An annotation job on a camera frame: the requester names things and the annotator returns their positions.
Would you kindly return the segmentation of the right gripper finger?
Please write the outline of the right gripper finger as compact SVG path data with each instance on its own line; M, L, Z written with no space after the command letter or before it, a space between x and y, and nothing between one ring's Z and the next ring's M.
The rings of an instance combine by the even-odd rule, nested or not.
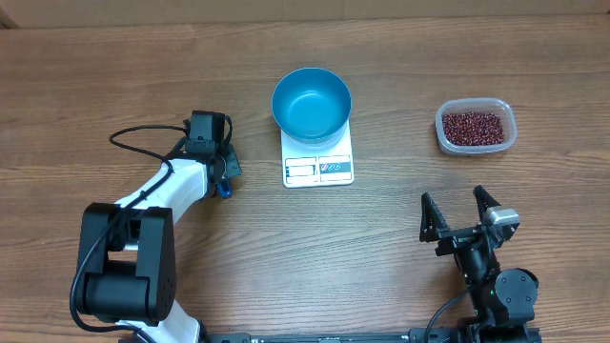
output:
M420 242L438 241L450 231L444 216L428 192L421 196L421 212Z
M473 189L473 195L477 201L479 220L481 222L491 222L492 214L489 213L489 210L494 207L499 207L499 202L481 185L478 185Z

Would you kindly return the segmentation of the red measuring scoop blue handle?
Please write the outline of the red measuring scoop blue handle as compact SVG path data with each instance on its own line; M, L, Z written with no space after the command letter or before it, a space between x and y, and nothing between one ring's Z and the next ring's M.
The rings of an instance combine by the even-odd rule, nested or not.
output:
M217 191L217 194L222 199L229 199L229 198L231 198L233 196L233 188L232 188L230 180L228 178L222 178L216 184L216 191Z

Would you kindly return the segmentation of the red beans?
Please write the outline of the red beans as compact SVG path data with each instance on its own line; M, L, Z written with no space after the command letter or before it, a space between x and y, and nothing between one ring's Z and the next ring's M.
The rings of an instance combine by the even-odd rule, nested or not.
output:
M447 140L457 146L490 146L504 142L500 118L494 113L445 113L441 123Z

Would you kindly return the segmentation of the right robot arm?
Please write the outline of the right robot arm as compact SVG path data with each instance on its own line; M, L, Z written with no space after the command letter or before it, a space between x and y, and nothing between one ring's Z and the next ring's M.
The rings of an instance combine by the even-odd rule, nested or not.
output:
M451 255L464 279L465 290L447 301L429 320L424 342L540 342L539 330L528 328L535 318L539 281L530 271L502 270L495 250L510 240L520 220L517 211L502 206L481 185L473 189L478 222L453 230L429 193L421 196L419 240L437 243L436 255ZM470 297L474 315L461 318L453 329L434 328L441 314Z

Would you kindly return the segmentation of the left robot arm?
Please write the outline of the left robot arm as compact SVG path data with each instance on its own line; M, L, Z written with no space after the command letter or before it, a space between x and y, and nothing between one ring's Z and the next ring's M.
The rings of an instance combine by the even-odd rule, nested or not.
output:
M174 226L194 203L233 194L242 170L231 143L231 118L193 111L180 139L158 154L158 172L114 203L83 212L72 321L83 331L127 331L134 342L207 342L204 325L176 300Z

